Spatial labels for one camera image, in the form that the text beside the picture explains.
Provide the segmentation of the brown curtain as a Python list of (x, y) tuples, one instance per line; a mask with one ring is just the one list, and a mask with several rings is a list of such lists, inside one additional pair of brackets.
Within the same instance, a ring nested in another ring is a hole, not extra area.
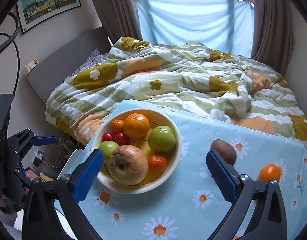
[(142, 40), (135, 0), (92, 0), (102, 26), (115, 43), (121, 37)]
[(286, 74), (293, 48), (289, 0), (254, 0), (254, 37), (251, 58)]

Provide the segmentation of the small mandarin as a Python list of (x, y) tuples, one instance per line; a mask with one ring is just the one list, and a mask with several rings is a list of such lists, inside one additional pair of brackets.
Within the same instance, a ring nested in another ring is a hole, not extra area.
[(152, 154), (148, 158), (148, 164), (150, 170), (160, 172), (166, 169), (166, 167), (168, 166), (168, 161), (161, 154)]
[(111, 131), (114, 134), (123, 132), (124, 121), (121, 119), (115, 119), (111, 122)]

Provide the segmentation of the large red-yellow apple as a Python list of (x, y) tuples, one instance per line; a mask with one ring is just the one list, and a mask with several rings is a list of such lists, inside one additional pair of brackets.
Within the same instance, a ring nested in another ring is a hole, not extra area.
[(145, 154), (136, 146), (117, 147), (109, 157), (109, 173), (123, 185), (136, 185), (148, 174), (149, 164)]

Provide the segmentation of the large orange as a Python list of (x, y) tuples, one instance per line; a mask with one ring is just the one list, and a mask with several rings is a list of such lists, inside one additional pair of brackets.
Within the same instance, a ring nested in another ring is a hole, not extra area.
[(133, 139), (139, 139), (145, 136), (150, 129), (148, 118), (140, 113), (133, 113), (124, 120), (124, 133)]

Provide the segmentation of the grey headboard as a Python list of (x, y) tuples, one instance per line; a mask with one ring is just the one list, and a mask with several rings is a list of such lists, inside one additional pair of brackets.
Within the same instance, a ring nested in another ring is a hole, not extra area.
[(27, 80), (42, 102), (46, 102), (53, 90), (63, 83), (65, 77), (74, 73), (94, 49), (107, 53), (110, 48), (104, 28), (93, 29), (47, 56), (27, 75)]

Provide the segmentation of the blue daisy tablecloth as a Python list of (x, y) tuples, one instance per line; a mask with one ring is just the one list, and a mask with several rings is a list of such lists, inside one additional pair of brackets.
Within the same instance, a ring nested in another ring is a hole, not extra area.
[(216, 139), (237, 149), (239, 173), (256, 179), (275, 164), (286, 217), (287, 237), (295, 239), (307, 222), (307, 141), (286, 139), (170, 107), (123, 101), (118, 115), (149, 109), (168, 116), (181, 135), (180, 160), (172, 175), (147, 193), (116, 193), (96, 181), (80, 207), (103, 239), (207, 239), (230, 208), (205, 164)]

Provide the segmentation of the green striped floral duvet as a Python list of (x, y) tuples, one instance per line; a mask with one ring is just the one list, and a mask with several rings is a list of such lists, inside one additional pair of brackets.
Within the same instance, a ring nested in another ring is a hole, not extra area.
[(307, 149), (307, 117), (281, 74), (195, 41), (169, 46), (120, 38), (104, 59), (53, 90), (46, 119), (87, 144), (130, 99), (296, 139)]

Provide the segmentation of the medium orange near kiwi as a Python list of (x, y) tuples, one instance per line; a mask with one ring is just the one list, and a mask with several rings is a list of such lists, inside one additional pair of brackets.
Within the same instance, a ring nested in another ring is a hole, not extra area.
[(268, 182), (271, 179), (279, 181), (281, 177), (281, 170), (275, 164), (268, 164), (263, 167), (258, 174), (258, 181)]

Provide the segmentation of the cream oval duck plate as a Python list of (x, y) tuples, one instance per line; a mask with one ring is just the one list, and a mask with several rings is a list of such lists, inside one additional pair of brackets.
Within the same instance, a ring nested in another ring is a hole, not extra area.
[[(145, 136), (139, 139), (133, 139), (129, 137), (129, 145), (136, 146), (137, 148), (139, 148), (145, 154), (147, 160), (152, 154), (163, 155), (168, 161), (168, 166), (164, 171), (160, 172), (152, 171), (149, 168), (147, 176), (140, 183), (136, 185), (123, 185), (111, 177), (109, 173), (108, 164), (104, 163), (97, 175), (98, 181), (100, 181), (110, 190), (122, 194), (145, 193), (163, 184), (174, 172), (182, 153), (182, 138), (175, 123), (165, 114), (149, 109), (132, 109), (129, 111), (124, 111), (122, 113), (112, 115), (111, 118), (106, 120), (105, 123), (102, 124), (100, 129), (98, 129), (98, 131), (94, 134), (93, 140), (91, 141), (92, 150), (98, 150), (99, 145), (102, 143), (103, 133), (110, 132), (115, 136), (115, 134), (111, 131), (111, 122), (113, 120), (121, 119), (124, 121), (128, 115), (133, 113), (140, 113), (145, 115), (149, 120), (150, 129)], [(176, 138), (176, 144), (171, 151), (166, 153), (157, 153), (150, 149), (148, 144), (148, 137), (150, 132), (157, 126), (168, 126), (173, 131), (173, 134)]]

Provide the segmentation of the brown kiwi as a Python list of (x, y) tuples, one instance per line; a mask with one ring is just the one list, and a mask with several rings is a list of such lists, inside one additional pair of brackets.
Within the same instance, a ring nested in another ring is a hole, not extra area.
[(230, 165), (234, 165), (237, 159), (236, 151), (228, 142), (216, 139), (211, 143), (211, 150), (216, 150), (224, 161)]

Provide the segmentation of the right brown curtain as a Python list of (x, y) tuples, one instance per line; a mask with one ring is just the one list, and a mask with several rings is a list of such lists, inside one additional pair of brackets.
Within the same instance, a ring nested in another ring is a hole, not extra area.
[(289, 0), (254, 0), (254, 37), (251, 58), (286, 74), (293, 48)]

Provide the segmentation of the green apple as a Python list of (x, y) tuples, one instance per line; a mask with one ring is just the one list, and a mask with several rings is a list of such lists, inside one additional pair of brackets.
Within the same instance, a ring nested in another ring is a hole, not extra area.
[(153, 152), (166, 153), (175, 147), (176, 138), (170, 127), (157, 126), (150, 132), (148, 144)]
[(104, 155), (104, 163), (109, 163), (109, 158), (111, 153), (118, 147), (119, 145), (114, 141), (104, 141), (102, 142), (98, 149), (103, 153)]

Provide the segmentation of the framed houses picture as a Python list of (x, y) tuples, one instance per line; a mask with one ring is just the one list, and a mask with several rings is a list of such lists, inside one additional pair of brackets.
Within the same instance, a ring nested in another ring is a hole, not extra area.
[(19, 0), (17, 13), (23, 34), (46, 20), (81, 6), (80, 0)]

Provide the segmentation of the red cherry tomato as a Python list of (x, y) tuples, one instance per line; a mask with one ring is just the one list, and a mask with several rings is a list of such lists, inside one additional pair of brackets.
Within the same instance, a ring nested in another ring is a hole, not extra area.
[(115, 140), (115, 136), (110, 133), (110, 132), (105, 132), (102, 135), (102, 142), (104, 141), (114, 141)]
[(115, 134), (114, 139), (119, 146), (128, 145), (130, 143), (129, 137), (123, 132)]

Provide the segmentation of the left brown curtain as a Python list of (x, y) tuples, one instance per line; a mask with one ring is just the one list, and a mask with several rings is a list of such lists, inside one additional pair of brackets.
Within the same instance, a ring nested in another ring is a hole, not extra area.
[(115, 43), (121, 37), (142, 40), (135, 0), (92, 0), (102, 26)]

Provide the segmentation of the white wall socket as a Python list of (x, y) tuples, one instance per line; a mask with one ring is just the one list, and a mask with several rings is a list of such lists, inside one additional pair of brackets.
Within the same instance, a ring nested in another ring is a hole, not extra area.
[(37, 59), (32, 59), (30, 62), (25, 64), (23, 71), (24, 75), (27, 76), (37, 65), (38, 65)]

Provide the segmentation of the light blue window cloth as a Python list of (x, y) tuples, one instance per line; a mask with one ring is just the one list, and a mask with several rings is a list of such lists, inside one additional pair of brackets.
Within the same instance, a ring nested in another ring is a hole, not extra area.
[(237, 0), (136, 0), (143, 40), (211, 49), (250, 57), (254, 9)]

